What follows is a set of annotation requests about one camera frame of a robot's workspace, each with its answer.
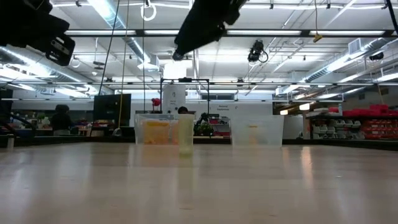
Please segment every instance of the black cable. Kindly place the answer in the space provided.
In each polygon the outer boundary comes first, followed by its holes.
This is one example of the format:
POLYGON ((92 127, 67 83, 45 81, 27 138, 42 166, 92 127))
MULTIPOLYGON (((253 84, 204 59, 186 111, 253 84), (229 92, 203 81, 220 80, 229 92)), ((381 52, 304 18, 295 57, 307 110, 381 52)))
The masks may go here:
MULTIPOLYGON (((107 66, 107 64, 108 64, 109 53, 111 52, 111 47, 112 47, 113 34, 114 34, 114 30, 115 30, 115 28, 116 28, 116 21, 117 21, 117 19, 118 19, 119 6, 120 6, 120 0, 118 0, 118 6, 117 6, 117 8, 116 8, 116 13, 115 13, 115 15, 114 15, 114 22, 113 22, 113 27, 112 27, 112 35, 111 35, 111 40, 109 41, 108 51, 107 51, 107 53, 106 53, 105 65, 104 65, 104 72, 102 73, 101 84, 99 84, 98 96, 101 95, 101 90, 102 90, 102 86, 103 86, 103 83, 104 83, 104 77, 105 77, 106 66, 107 66)), ((94 126, 94 110, 93 110, 93 122, 92 122, 92 124, 91 124, 90 137, 91 137, 91 134, 93 134, 93 126, 94 126)))
MULTIPOLYGON (((145 9, 143 9, 143 13, 142 13, 142 28, 145 30, 145 9)), ((142 49, 145 50, 145 38, 142 38, 142 49)), ((146 99, 146 88, 145 88, 145 52, 143 51, 142 53, 142 82, 144 84, 144 111, 145 111, 145 99, 146 99)))
POLYGON ((394 8, 392 8, 391 0, 386 0, 386 4, 387 4, 387 7, 388 7, 388 11, 390 12, 392 25, 394 25, 394 30, 396 30, 396 33, 398 34, 397 19, 396 19, 396 15, 394 13, 394 8))

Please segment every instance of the computer monitor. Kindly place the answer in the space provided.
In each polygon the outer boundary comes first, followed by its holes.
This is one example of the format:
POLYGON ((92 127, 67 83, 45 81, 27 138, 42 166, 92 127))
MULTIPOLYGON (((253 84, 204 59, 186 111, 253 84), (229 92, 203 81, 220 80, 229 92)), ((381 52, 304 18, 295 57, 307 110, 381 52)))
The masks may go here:
POLYGON ((95 96, 93 119, 118 120, 121 103, 121 120, 130 120, 131 94, 95 96))

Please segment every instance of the ceiling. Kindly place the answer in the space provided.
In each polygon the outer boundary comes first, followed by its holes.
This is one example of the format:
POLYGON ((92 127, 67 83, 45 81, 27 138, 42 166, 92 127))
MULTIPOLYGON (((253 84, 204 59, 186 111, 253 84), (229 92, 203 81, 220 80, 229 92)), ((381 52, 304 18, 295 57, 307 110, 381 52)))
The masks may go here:
MULTIPOLYGON (((152 0, 157 4, 157 14, 151 21, 144 21, 140 13, 142 1, 133 1, 133 6, 123 6, 127 0, 120 0, 119 14, 127 21, 127 10, 129 10, 128 29, 179 29, 188 9, 176 8, 187 7, 189 0, 152 0)), ((327 0, 318 0, 318 6, 325 6, 327 0)), ((351 2, 350 0, 331 0, 331 9, 318 9, 319 29, 393 29, 388 10, 379 9, 348 9, 339 13, 341 8, 351 2)), ((51 14, 60 17, 70 23, 71 29, 109 29, 103 18, 91 7, 87 1, 80 1, 82 7, 75 6, 75 1, 52 0, 55 6, 51 14)), ((251 0, 247 3, 257 5, 269 5, 270 0, 251 0)), ((253 9, 244 7, 241 9, 241 17, 229 29, 314 29, 316 14, 314 9, 302 10, 296 6, 314 6, 312 0, 275 0, 275 6, 290 7, 291 9, 253 9)), ((384 0, 357 0, 352 7, 381 6, 384 0)), ((146 9, 145 14, 150 16, 152 9, 146 9)), ((247 61, 249 48, 258 37, 223 37, 219 42, 206 45, 198 49, 198 78, 209 78, 213 81, 236 81, 238 77, 247 82, 275 81, 275 82, 297 82, 330 58, 338 55, 348 48, 348 43, 353 38, 324 38, 314 44, 309 38, 260 38, 269 53, 269 61, 252 68, 247 61), (294 54, 295 50, 303 45, 301 50, 294 54)), ((77 37, 75 56, 69 68, 89 79, 101 80, 102 71, 93 75, 95 65, 93 61, 105 62, 106 52, 109 47, 110 38, 98 38, 96 50, 96 39, 93 37, 77 37)), ((138 37, 137 42, 144 50, 159 56, 160 64, 171 62, 170 52, 175 50, 173 37, 138 37)), ((141 81, 145 75, 145 81, 159 81, 159 72, 143 72, 138 69, 140 62, 127 48, 126 64, 123 69, 125 43, 122 38, 113 38, 110 48, 110 57, 106 67, 105 76, 113 77, 120 81, 123 75, 126 81, 141 81)), ((392 57, 393 50, 387 52, 392 57)), ((191 62, 185 62, 188 68, 188 76, 194 76, 191 62)), ((363 60, 353 63, 337 72, 352 75, 352 73, 363 69, 363 60)), ((259 86, 258 89, 275 89, 275 86, 259 86)))

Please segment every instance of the light wooden table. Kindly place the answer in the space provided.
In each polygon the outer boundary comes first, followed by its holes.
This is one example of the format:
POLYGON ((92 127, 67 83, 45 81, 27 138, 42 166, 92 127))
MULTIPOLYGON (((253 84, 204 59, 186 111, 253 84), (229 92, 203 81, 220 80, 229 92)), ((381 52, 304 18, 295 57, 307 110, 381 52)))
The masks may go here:
POLYGON ((397 223, 397 161, 331 146, 17 148, 0 154, 0 223, 397 223))

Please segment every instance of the exhaust duct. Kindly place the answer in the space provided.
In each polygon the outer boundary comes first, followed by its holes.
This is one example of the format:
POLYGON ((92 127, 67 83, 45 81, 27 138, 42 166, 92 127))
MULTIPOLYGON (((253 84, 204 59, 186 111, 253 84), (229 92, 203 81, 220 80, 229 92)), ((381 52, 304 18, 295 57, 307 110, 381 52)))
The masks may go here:
MULTIPOLYGON (((111 29, 113 29, 114 20, 116 20, 115 30, 127 29, 126 23, 121 16, 116 15, 116 5, 112 0, 88 0, 88 2, 94 7, 95 11, 104 19, 111 29)), ((146 64, 146 66, 139 66, 140 69, 145 67, 146 70, 159 71, 159 59, 157 56, 149 56, 149 54, 144 52, 144 49, 142 49, 133 37, 123 37, 122 39, 135 53, 138 60, 140 60, 141 63, 146 64)))
MULTIPOLYGON (((395 38, 356 39, 349 43, 349 49, 326 61, 322 66, 315 68, 299 83, 310 83, 317 78, 328 75, 335 70, 353 63, 355 60, 371 56, 385 50, 385 46, 392 43, 395 38)), ((283 86, 276 89, 279 94, 286 94, 298 88, 297 86, 283 86)))
MULTIPOLYGON (((80 75, 69 68, 57 65, 56 63, 44 58, 43 55, 39 55, 31 50, 8 45, 7 48, 0 47, 0 53, 10 55, 11 57, 16 57, 25 65, 28 64, 32 66, 34 65, 32 62, 36 63, 37 65, 40 65, 41 70, 58 75, 58 77, 54 77, 55 79, 50 77, 51 82, 92 82, 91 79, 86 78, 85 76, 80 75)), ((102 88, 102 92, 107 95, 114 94, 113 90, 110 90, 105 86, 102 88)))

